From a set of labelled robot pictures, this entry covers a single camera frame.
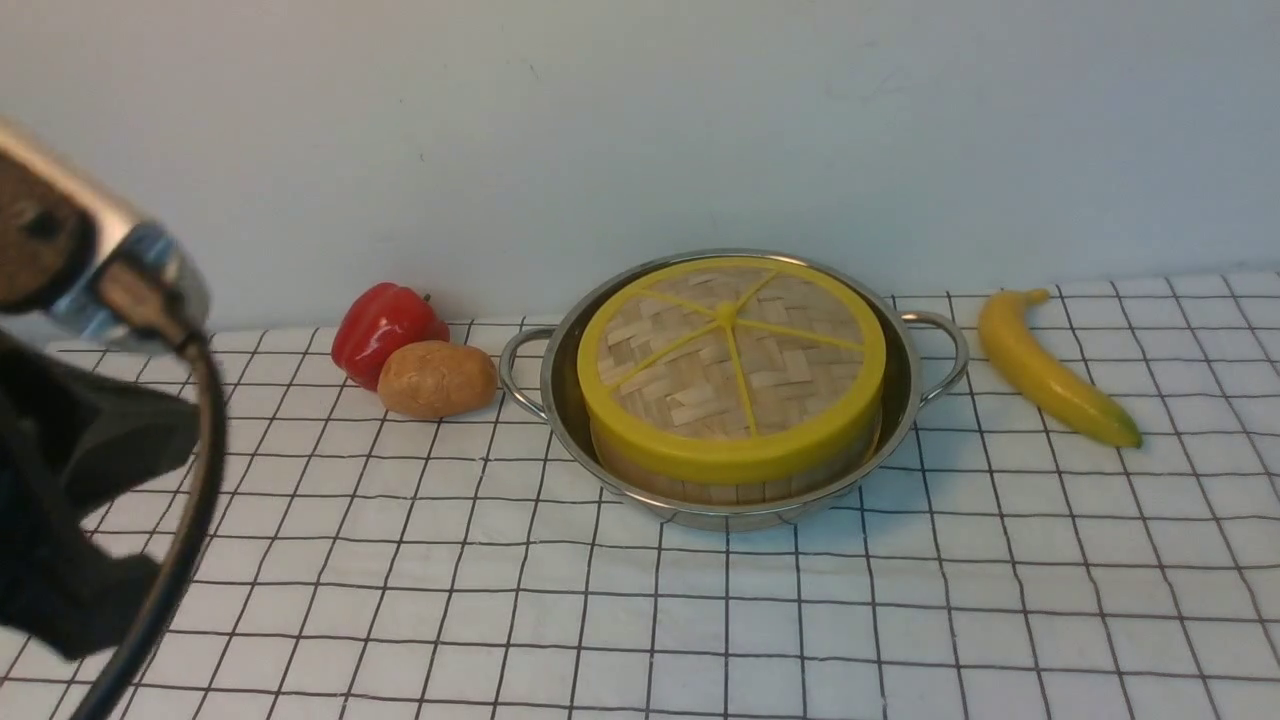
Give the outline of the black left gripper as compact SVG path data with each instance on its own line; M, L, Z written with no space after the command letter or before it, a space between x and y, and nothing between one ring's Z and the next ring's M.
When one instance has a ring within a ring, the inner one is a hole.
M118 646L160 573L114 556L83 520L182 469L198 409L1 341L1 620L68 661Z

